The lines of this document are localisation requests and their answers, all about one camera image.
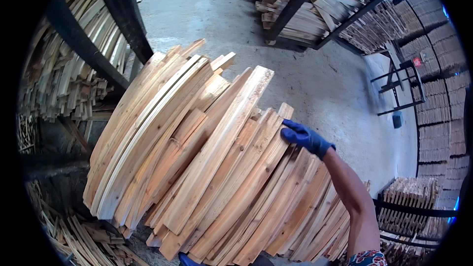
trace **metal shelf frame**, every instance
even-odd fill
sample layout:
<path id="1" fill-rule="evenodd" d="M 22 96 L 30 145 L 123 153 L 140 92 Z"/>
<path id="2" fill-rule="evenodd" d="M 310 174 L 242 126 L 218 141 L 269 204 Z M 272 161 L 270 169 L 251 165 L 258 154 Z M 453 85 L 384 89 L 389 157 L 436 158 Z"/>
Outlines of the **metal shelf frame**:
<path id="1" fill-rule="evenodd" d="M 143 64 L 151 58 L 153 51 L 148 40 L 136 0 L 104 0 L 118 28 L 126 38 L 136 57 Z M 66 0 L 51 0 L 46 17 L 61 38 L 91 68 L 123 94 L 130 82 L 114 68 L 89 39 L 71 13 Z"/>
<path id="2" fill-rule="evenodd" d="M 266 30 L 265 32 L 265 38 L 266 41 L 274 41 L 278 39 L 285 39 L 282 37 L 279 37 L 279 34 L 281 33 L 282 29 L 286 26 L 286 24 L 291 20 L 291 18 L 295 15 L 295 13 L 299 10 L 299 8 L 302 6 L 304 2 L 307 0 L 289 0 L 287 3 L 286 7 L 281 11 L 281 14 L 278 16 L 276 21 L 274 22 L 273 26 Z M 308 47 L 312 48 L 315 50 L 319 50 L 322 48 L 325 44 L 327 44 L 330 40 L 336 40 L 337 42 L 341 43 L 343 46 L 349 48 L 353 52 L 357 52 L 359 54 L 363 54 L 363 51 L 359 50 L 358 48 L 355 48 L 354 46 L 349 46 L 348 42 L 340 38 L 338 35 L 340 32 L 346 29 L 346 27 L 350 26 L 354 21 L 358 20 L 361 16 L 375 8 L 376 5 L 381 3 L 383 0 L 370 0 L 367 4 L 365 4 L 361 9 L 359 9 L 354 15 L 352 15 L 350 18 L 348 18 L 344 23 L 342 23 L 340 26 L 338 26 L 333 32 L 331 32 L 327 37 L 325 37 L 322 40 L 316 40 L 316 41 L 297 41 L 297 40 L 292 40 L 292 44 L 297 44 L 303 47 Z"/>

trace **patterned sleeve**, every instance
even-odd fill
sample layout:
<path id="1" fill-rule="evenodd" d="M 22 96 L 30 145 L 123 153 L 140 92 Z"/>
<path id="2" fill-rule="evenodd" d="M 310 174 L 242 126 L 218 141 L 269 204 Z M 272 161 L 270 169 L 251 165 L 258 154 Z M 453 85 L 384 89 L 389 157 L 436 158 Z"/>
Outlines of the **patterned sleeve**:
<path id="1" fill-rule="evenodd" d="M 387 266 L 384 254 L 378 250 L 367 250 L 353 255 L 348 266 Z"/>

